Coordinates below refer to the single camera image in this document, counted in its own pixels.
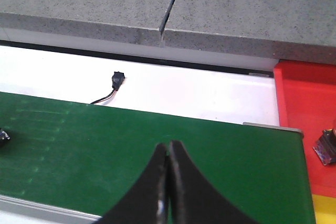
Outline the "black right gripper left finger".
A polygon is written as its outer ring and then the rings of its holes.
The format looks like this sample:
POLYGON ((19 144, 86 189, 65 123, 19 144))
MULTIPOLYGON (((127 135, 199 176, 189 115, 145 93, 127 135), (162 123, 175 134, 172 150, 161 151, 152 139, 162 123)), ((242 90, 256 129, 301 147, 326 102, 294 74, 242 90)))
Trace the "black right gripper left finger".
POLYGON ((167 223, 167 149, 157 144, 137 181, 95 223, 167 223))

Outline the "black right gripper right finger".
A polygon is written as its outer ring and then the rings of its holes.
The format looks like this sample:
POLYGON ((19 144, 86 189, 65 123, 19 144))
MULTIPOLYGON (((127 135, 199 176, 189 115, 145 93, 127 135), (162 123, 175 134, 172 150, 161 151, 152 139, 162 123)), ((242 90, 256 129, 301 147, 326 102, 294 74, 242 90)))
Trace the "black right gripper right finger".
POLYGON ((204 177, 184 144, 169 144, 170 196, 173 223, 257 223, 204 177))

